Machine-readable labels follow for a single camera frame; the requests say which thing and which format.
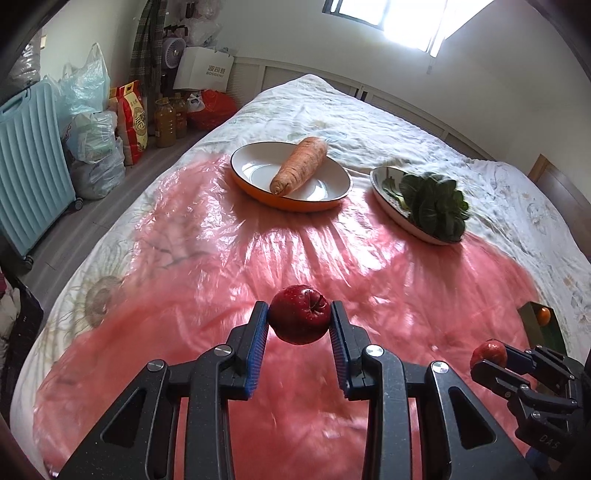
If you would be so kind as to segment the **small red apple back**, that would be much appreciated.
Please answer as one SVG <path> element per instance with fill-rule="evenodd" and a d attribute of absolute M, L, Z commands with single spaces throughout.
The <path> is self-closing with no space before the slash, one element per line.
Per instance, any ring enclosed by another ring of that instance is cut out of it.
<path fill-rule="evenodd" d="M 491 339 L 479 345 L 472 353 L 470 368 L 473 368 L 477 363 L 484 360 L 505 368 L 508 361 L 505 344 L 496 339 Z"/>

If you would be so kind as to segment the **green tray box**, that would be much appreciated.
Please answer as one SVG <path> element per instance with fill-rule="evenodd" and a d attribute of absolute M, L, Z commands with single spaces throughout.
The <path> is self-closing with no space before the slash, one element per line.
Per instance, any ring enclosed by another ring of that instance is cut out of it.
<path fill-rule="evenodd" d="M 541 327 L 536 319 L 536 312 L 540 307 L 547 307 L 552 313 L 550 323 L 544 327 Z M 551 307 L 530 301 L 519 307 L 517 311 L 523 323 L 531 348 L 543 346 L 561 354 L 567 354 L 556 314 Z"/>

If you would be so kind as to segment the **large orange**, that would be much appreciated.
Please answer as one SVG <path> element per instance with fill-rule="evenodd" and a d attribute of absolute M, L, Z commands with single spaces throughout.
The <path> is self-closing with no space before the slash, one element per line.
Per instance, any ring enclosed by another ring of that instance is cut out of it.
<path fill-rule="evenodd" d="M 541 327 L 548 325 L 552 319 L 552 313 L 547 307 L 540 307 L 536 312 L 536 319 Z"/>

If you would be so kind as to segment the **white floral bed quilt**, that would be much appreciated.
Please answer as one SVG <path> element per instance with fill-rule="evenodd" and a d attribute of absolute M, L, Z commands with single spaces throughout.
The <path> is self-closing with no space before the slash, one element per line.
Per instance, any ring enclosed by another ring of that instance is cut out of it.
<path fill-rule="evenodd" d="M 243 145 L 329 143 L 352 176 L 339 207 L 298 215 L 266 207 L 231 178 Z M 392 165 L 456 179 L 471 217 L 460 245 L 437 247 L 383 211 L 370 171 Z M 473 160 L 419 127 L 314 75 L 260 93 L 153 181 L 60 292 L 27 355 L 12 433 L 51 477 L 89 426 L 153 358 L 197 357 L 252 303 L 306 283 L 340 299 L 405 360 L 465 373 L 496 337 L 527 343 L 519 307 L 554 308 L 567 352 L 590 349 L 590 264 L 547 197 L 517 168 Z"/>

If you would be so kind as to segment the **wooden headboard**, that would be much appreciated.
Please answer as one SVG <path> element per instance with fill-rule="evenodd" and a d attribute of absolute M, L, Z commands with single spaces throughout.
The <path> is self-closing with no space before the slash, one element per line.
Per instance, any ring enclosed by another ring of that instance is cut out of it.
<path fill-rule="evenodd" d="M 528 178 L 557 208 L 587 260 L 591 254 L 591 205 L 568 177 L 540 154 Z"/>

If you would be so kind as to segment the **clear plastic bag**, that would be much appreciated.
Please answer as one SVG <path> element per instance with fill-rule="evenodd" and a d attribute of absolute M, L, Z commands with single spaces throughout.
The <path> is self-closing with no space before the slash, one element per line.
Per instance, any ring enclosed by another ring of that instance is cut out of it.
<path fill-rule="evenodd" d="M 74 190 L 84 200 L 103 199 L 122 183 L 125 167 L 117 115 L 108 108 L 110 77 L 100 46 L 91 46 L 82 67 L 65 65 L 52 90 Z"/>

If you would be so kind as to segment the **carrot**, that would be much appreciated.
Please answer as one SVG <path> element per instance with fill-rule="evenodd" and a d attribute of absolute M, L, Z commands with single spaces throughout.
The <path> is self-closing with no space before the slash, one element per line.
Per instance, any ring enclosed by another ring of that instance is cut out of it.
<path fill-rule="evenodd" d="M 271 180 L 270 193 L 283 197 L 301 188 L 320 168 L 327 155 L 328 144 L 321 138 L 301 140 Z"/>

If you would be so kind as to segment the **orange ceramic plate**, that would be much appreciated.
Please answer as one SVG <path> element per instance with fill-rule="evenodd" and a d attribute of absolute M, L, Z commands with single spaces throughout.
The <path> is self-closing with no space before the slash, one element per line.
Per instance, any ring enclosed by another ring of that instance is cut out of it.
<path fill-rule="evenodd" d="M 230 173 L 238 187 L 263 205 L 295 213 L 335 208 L 352 188 L 349 173 L 329 158 L 328 143 L 256 142 L 232 153 Z"/>

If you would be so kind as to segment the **amber liquid bottle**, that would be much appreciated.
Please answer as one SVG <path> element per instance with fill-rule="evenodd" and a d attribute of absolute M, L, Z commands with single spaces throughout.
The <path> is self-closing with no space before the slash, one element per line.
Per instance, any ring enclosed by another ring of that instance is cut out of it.
<path fill-rule="evenodd" d="M 175 111 L 167 97 L 155 101 L 155 142 L 158 148 L 167 148 L 176 141 Z"/>

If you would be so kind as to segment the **yellow red rice bag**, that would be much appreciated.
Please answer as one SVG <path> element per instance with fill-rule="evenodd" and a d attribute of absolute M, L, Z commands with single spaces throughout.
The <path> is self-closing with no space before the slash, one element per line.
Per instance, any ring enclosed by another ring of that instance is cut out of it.
<path fill-rule="evenodd" d="M 122 140 L 124 165 L 133 166 L 138 163 L 148 143 L 139 81 L 111 88 L 108 109 L 117 115 L 117 132 Z"/>

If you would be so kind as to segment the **red plastic bag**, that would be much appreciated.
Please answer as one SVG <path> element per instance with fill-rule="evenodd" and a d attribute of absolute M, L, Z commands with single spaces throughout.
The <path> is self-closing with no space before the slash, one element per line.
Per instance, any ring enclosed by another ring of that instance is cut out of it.
<path fill-rule="evenodd" d="M 211 131 L 228 121 L 238 105 L 228 94 L 214 90 L 191 93 L 187 98 L 187 121 L 200 131 Z"/>

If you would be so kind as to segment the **window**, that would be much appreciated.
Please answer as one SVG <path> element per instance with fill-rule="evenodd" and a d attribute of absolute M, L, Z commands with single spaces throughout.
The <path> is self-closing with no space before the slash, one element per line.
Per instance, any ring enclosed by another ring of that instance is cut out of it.
<path fill-rule="evenodd" d="M 325 14 L 381 30 L 406 48 L 436 58 L 444 42 L 488 7 L 492 0 L 334 0 Z"/>

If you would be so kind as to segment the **plaid scarf on rack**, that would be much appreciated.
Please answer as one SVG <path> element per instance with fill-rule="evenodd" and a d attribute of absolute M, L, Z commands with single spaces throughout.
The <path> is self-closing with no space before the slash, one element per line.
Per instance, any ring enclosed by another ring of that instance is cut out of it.
<path fill-rule="evenodd" d="M 130 57 L 129 81 L 152 107 L 160 91 L 162 46 L 167 0 L 148 0 L 141 12 Z"/>

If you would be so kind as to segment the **black white printed bag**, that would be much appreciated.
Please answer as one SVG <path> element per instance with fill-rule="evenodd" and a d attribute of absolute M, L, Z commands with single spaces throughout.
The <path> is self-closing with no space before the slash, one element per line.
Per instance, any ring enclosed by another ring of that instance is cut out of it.
<path fill-rule="evenodd" d="M 42 31 L 38 30 L 1 83 L 2 99 L 11 98 L 40 81 L 41 37 Z"/>

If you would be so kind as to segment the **grey white fan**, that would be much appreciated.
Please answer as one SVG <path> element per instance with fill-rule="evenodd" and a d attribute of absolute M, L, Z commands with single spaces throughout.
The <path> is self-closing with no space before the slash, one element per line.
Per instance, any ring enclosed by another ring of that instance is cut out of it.
<path fill-rule="evenodd" d="M 188 28 L 184 25 L 169 25 L 164 28 L 161 52 L 161 92 L 172 89 L 174 77 L 186 47 Z"/>

